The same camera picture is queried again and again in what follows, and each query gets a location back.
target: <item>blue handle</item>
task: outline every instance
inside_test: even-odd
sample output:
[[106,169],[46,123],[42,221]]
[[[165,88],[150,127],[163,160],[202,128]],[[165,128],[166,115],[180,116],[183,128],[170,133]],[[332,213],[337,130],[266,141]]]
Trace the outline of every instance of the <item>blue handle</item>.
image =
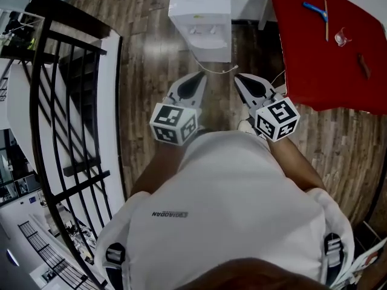
[[302,3],[302,5],[306,8],[309,8],[310,10],[313,10],[313,11],[320,13],[320,15],[322,16],[324,21],[328,22],[328,14],[325,12],[325,10],[320,10],[318,7],[315,7],[314,5],[311,5],[307,2]]

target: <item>person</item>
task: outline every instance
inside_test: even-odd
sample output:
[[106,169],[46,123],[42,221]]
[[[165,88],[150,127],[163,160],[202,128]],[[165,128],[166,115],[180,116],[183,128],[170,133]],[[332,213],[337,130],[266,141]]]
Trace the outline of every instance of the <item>person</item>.
[[[343,257],[329,277],[332,233]],[[96,264],[116,289],[327,289],[353,256],[351,225],[312,165],[242,121],[160,144],[102,230]]]

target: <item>person's arm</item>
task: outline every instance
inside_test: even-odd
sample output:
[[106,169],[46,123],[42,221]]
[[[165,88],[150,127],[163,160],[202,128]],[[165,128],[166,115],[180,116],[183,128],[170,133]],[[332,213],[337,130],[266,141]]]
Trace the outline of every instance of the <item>person's arm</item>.
[[285,176],[290,178],[302,190],[325,189],[324,184],[308,160],[288,138],[277,142],[267,140],[270,151]]
[[173,177],[184,157],[187,146],[160,143],[151,162],[146,166],[131,190],[131,196],[140,191],[153,194],[168,179]]

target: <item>red tablecloth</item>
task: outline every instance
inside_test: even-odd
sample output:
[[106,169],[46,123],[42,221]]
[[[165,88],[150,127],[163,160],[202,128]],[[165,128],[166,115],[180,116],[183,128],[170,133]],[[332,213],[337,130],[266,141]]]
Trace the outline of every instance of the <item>red tablecloth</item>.
[[[345,107],[387,114],[387,40],[381,23],[347,0],[327,0],[329,42],[319,13],[324,0],[272,0],[278,19],[288,96],[317,111]],[[339,47],[334,35],[342,27],[353,41]],[[367,80],[357,62],[364,56]]]

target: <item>wooden floor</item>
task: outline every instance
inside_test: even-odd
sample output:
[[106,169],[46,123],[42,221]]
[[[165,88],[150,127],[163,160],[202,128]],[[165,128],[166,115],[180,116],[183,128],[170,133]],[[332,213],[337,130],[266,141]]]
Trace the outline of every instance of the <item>wooden floor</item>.
[[[120,135],[126,188],[152,158],[156,143],[148,121],[154,105],[181,76],[199,70],[167,17],[169,0],[69,0],[123,36],[120,70]],[[235,129],[242,103],[233,85],[236,73],[272,81],[284,69],[276,25],[233,27],[233,63],[207,63],[209,84],[203,124]],[[280,77],[276,86],[284,82]],[[349,109],[315,112],[298,106],[301,122],[291,137],[320,173],[328,191],[351,222],[360,222],[372,200],[387,145],[385,117]]]

